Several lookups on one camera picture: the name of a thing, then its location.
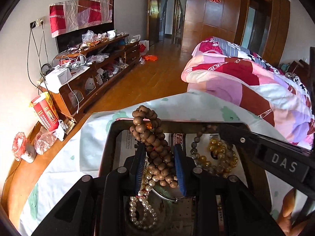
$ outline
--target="white cup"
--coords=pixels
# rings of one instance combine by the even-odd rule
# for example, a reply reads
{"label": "white cup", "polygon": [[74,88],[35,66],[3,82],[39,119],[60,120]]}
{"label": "white cup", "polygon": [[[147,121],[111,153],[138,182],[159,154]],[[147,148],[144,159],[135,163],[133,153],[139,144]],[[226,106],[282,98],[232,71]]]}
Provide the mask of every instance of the white cup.
{"label": "white cup", "polygon": [[109,37],[110,39],[113,39],[113,38],[116,37],[116,32],[115,32],[115,30],[108,31],[107,34],[108,34],[108,37]]}

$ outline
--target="white bedsheet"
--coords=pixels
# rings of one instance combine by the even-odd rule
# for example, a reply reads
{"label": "white bedsheet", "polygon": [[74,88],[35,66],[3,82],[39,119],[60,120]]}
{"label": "white bedsheet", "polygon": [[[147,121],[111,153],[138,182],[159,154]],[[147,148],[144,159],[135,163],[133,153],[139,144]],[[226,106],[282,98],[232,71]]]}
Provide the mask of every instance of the white bedsheet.
{"label": "white bedsheet", "polygon": [[[285,141],[284,137],[266,121],[239,106],[197,90],[142,104],[155,110],[161,119],[243,122],[253,132]],[[98,176],[111,124],[117,118],[132,118],[131,113],[138,106],[139,104],[119,111],[91,115],[77,134],[55,156],[36,183],[20,216],[19,232],[22,236],[30,236],[83,175]],[[268,179],[272,181],[270,183],[272,209],[276,215],[281,210],[282,199],[288,192],[288,187],[276,177]]]}

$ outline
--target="power outlet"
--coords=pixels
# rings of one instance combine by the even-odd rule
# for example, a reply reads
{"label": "power outlet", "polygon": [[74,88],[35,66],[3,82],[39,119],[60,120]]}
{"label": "power outlet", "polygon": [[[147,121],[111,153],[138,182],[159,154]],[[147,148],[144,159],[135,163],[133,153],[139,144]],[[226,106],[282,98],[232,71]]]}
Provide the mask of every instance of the power outlet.
{"label": "power outlet", "polygon": [[39,27],[44,24],[44,18],[39,18],[30,23],[30,28],[33,29],[35,27]]}

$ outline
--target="white pearl strand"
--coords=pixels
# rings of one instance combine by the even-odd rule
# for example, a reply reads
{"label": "white pearl strand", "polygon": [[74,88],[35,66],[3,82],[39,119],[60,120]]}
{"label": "white pearl strand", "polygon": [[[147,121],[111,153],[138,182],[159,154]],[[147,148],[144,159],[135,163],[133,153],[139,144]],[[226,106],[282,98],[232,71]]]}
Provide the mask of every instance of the white pearl strand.
{"label": "white pearl strand", "polygon": [[[149,192],[152,190],[152,187],[155,185],[155,181],[151,179],[152,179],[152,175],[149,169],[146,168],[143,173],[142,183],[141,183],[140,191],[138,192],[138,196],[137,197],[131,196],[130,202],[129,202],[130,220],[134,226],[142,230],[153,228],[153,226],[156,225],[157,220],[158,220],[157,213],[154,212],[154,209],[152,208],[152,206],[149,204],[149,201],[148,201]],[[139,221],[137,220],[136,213],[135,213],[137,210],[136,206],[137,206],[138,201],[141,202],[144,208],[143,218]],[[152,215],[153,223],[147,226],[147,225],[144,225],[144,223],[147,221],[148,213]]]}

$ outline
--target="pink floral comforter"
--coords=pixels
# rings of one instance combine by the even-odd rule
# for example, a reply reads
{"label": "pink floral comforter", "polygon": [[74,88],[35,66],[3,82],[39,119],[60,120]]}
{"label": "pink floral comforter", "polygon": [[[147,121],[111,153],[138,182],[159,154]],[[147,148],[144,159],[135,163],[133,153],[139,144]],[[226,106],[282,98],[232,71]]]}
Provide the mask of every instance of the pink floral comforter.
{"label": "pink floral comforter", "polygon": [[311,149],[315,120],[306,88],[257,54],[210,37],[196,47],[182,80],[189,83],[188,90],[201,90],[238,105],[266,120],[288,142]]}

